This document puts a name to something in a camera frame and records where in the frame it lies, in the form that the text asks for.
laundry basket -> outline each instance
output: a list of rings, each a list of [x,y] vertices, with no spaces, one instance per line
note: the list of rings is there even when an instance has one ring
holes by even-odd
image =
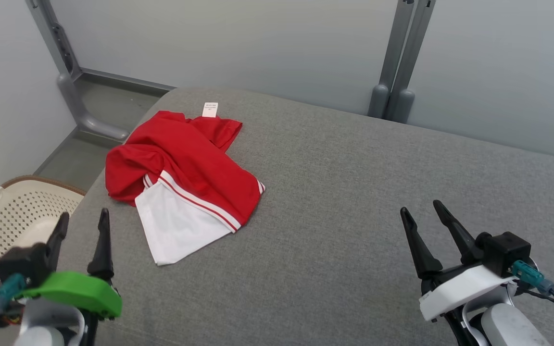
[[[0,256],[13,246],[46,242],[62,212],[72,214],[85,192],[26,175],[0,186]]]

